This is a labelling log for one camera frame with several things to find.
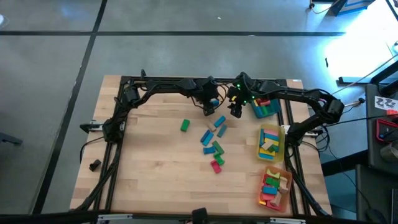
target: pink block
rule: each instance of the pink block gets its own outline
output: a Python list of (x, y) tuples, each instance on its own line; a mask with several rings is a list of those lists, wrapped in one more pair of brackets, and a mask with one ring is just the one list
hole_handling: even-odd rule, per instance
[(267, 133), (267, 134), (271, 134), (273, 136), (278, 136), (278, 132), (273, 131), (273, 130), (265, 129), (264, 132)]
[(260, 198), (262, 201), (267, 201), (267, 200), (272, 200), (274, 199), (275, 195), (269, 195), (269, 194), (261, 194)]
[(212, 166), (212, 168), (213, 168), (213, 170), (214, 170), (214, 172), (215, 172), (216, 174), (218, 174), (219, 172), (221, 172), (221, 167), (220, 167), (220, 165), (218, 165), (218, 163), (217, 163), (216, 160), (211, 161), (211, 162), (210, 162), (210, 165)]

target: black clamp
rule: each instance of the black clamp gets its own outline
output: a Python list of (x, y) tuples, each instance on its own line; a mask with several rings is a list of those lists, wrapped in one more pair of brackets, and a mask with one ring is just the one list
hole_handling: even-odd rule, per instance
[(192, 223), (193, 224), (207, 224), (208, 215), (206, 208), (199, 208), (192, 211)]
[(97, 167), (101, 165), (101, 161), (99, 161), (98, 159), (96, 159), (92, 164), (90, 164), (89, 169), (94, 172), (95, 169), (97, 169)]

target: sticker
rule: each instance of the sticker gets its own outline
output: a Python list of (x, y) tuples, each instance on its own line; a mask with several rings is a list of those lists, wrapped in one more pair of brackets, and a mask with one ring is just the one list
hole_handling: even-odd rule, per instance
[(374, 96), (374, 107), (382, 110), (398, 110), (398, 100)]

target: yellow plastic bin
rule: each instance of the yellow plastic bin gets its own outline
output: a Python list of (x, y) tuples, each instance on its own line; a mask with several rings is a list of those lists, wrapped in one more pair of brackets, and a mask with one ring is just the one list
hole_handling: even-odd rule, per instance
[[(278, 138), (279, 138), (279, 151), (275, 153), (274, 159), (267, 159), (260, 157), (260, 138), (261, 138), (261, 129), (264, 130), (271, 130), (275, 131), (278, 133)], [(257, 157), (260, 160), (264, 161), (271, 161), (271, 162), (282, 162), (285, 158), (285, 129), (281, 126), (278, 125), (273, 125), (273, 124), (262, 124), (259, 129), (259, 138), (257, 139), (257, 144), (256, 144), (256, 153)]]

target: red block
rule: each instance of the red block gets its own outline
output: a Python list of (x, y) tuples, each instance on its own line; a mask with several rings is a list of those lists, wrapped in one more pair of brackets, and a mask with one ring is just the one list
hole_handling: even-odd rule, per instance
[(270, 105), (270, 104), (271, 104), (271, 102), (270, 102), (269, 100), (264, 100), (264, 101), (262, 101), (262, 102), (260, 103), (261, 106), (268, 106), (268, 105)]
[(221, 172), (221, 167), (220, 165), (218, 165), (216, 160), (213, 160), (210, 162), (210, 165), (213, 167), (213, 170), (216, 174), (218, 174), (219, 172)]

